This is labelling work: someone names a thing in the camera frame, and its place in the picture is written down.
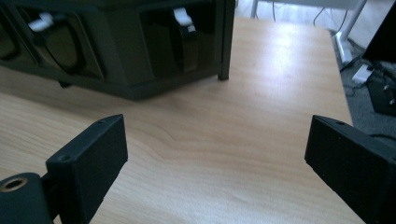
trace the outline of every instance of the black cable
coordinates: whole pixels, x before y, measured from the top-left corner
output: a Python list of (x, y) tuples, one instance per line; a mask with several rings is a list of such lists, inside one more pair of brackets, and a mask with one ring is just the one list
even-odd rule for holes
[(347, 11), (346, 11), (346, 15), (344, 16), (343, 22), (341, 23), (340, 28), (338, 29), (337, 33), (340, 32), (341, 28), (344, 25), (344, 22), (346, 21), (346, 18), (347, 18)]
[(276, 21), (276, 17), (275, 17), (275, 2), (273, 2), (273, 17), (274, 17), (274, 21)]
[(318, 15), (314, 18), (314, 21), (313, 21), (314, 26), (317, 26), (317, 25), (315, 24), (315, 21), (316, 21), (317, 18), (320, 16), (320, 14), (324, 11), (324, 8), (325, 8), (325, 7), (323, 7), (322, 10), (318, 13)]
[(342, 68), (340, 69), (340, 73), (344, 72), (344, 70), (346, 70), (348, 67), (350, 67), (351, 65), (353, 65), (355, 62), (357, 62), (360, 58), (361, 58), (361, 54), (358, 55), (356, 58), (352, 59), (352, 61), (350, 61), (349, 63), (347, 63), (344, 67), (342, 67)]
[(345, 88), (350, 88), (352, 90), (352, 93), (350, 93), (350, 94), (346, 93), (346, 97), (353, 97), (353, 96), (355, 96), (356, 90), (359, 90), (359, 89), (365, 87), (366, 84), (361, 84), (359, 86), (348, 86), (348, 85), (343, 85), (343, 86)]
[(383, 134), (383, 133), (373, 133), (373, 134), (370, 134), (370, 136), (379, 137), (379, 138), (387, 138), (387, 139), (390, 139), (390, 140), (396, 142), (396, 137), (393, 137), (393, 136), (387, 135), (387, 134)]

